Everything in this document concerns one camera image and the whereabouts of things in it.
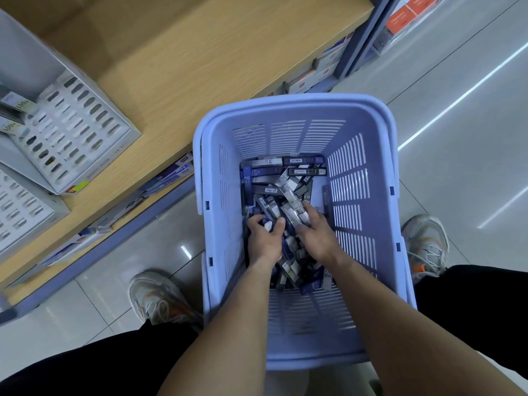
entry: store aisle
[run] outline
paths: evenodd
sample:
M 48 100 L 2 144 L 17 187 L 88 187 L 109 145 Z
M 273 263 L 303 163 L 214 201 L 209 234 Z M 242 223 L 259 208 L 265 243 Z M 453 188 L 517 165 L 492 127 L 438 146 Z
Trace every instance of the store aisle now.
M 437 215 L 452 242 L 450 265 L 528 271 L 526 15 L 528 0 L 446 0 L 383 58 L 334 89 L 388 103 L 401 147 L 400 222 Z M 145 269 L 173 275 L 201 309 L 204 247 L 192 193 L 33 312 L 0 327 L 0 380 L 138 328 L 127 284 Z
M 398 126 L 402 183 L 442 220 L 469 263 L 523 271 L 527 13 L 528 0 L 446 0 L 423 31 L 335 89 L 387 102 Z M 462 30 L 457 17 L 467 16 Z M 477 31 L 475 17 L 492 20 Z M 388 74 L 397 89 L 387 86 Z

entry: sneaker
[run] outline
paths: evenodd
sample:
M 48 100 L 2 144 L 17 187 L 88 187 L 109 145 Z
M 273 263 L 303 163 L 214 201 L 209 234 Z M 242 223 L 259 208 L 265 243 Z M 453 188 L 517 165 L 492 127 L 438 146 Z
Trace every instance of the sneaker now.
M 416 215 L 402 228 L 413 284 L 424 276 L 438 277 L 446 270 L 449 241 L 440 220 L 431 215 Z
M 194 310 L 170 279 L 145 271 L 128 284 L 128 298 L 140 320 L 152 325 L 172 322 L 202 326 L 202 315 Z

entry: orange shoelace tip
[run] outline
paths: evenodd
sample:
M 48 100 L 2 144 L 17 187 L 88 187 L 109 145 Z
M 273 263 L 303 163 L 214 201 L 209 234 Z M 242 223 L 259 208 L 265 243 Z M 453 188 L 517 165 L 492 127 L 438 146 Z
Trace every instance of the orange shoelace tip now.
M 419 265 L 419 266 L 412 266 L 412 270 L 415 273 L 424 273 L 426 272 L 426 266 L 425 264 Z

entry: wrist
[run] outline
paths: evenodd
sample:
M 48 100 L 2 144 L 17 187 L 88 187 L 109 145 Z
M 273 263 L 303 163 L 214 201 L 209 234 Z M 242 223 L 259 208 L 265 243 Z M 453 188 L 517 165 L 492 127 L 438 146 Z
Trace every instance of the wrist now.
M 260 257 L 254 261 L 251 261 L 247 269 L 269 277 L 271 275 L 273 266 L 274 263 L 272 263 L 269 259 Z
M 332 273 L 333 271 L 339 270 L 341 267 L 349 266 L 353 262 L 354 259 L 340 248 L 330 254 L 328 261 L 324 266 Z

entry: orange box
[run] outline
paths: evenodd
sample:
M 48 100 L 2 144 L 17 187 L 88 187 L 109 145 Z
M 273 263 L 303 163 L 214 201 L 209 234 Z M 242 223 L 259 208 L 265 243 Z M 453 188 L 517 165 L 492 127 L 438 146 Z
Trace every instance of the orange box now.
M 410 0 L 390 16 L 386 23 L 387 28 L 395 35 L 436 1 L 438 0 Z
M 430 5 L 434 4 L 438 0 L 410 0 L 406 5 L 413 11 L 416 15 L 421 14 Z

